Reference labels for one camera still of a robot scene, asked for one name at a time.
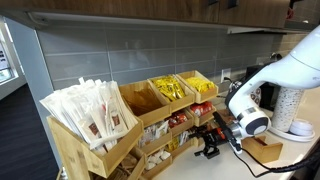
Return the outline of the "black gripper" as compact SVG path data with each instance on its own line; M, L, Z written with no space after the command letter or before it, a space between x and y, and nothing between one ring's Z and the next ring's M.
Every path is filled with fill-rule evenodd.
M206 126L196 127L195 131L189 135L190 138L202 138L205 146L202 150L194 153L195 156L205 156L211 159L220 154L219 145L228 142L226 136L223 134L221 128L214 128L208 130Z

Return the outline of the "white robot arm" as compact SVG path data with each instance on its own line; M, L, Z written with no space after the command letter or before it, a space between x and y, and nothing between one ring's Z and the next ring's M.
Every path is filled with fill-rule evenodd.
M269 82L290 89L313 89L320 85L320 26L312 30L281 60L269 63L226 96L225 105L236 118L227 125L218 112L213 112L218 127L208 130L197 127L189 137L202 138L205 146L196 156L211 159L220 154L218 146L229 143L237 154L242 152L241 140L260 134L271 126L270 118L251 98L251 93Z

